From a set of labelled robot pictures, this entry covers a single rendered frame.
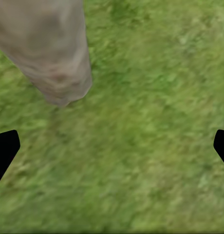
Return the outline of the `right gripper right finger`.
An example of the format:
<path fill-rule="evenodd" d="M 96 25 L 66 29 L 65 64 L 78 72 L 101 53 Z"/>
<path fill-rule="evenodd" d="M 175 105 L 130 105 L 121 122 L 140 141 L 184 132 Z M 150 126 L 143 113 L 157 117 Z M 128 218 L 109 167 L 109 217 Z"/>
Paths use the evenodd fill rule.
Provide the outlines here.
<path fill-rule="evenodd" d="M 220 155 L 222 160 L 224 161 L 224 130 L 218 130 L 215 138 L 214 138 L 214 144 L 213 144 L 215 150 Z"/>

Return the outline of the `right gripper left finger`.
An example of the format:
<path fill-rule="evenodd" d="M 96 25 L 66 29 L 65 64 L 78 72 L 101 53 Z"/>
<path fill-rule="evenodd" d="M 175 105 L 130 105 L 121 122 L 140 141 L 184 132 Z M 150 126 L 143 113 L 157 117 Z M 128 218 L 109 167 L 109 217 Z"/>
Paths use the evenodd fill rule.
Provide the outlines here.
<path fill-rule="evenodd" d="M 16 130 L 0 133 L 0 180 L 20 148 Z"/>

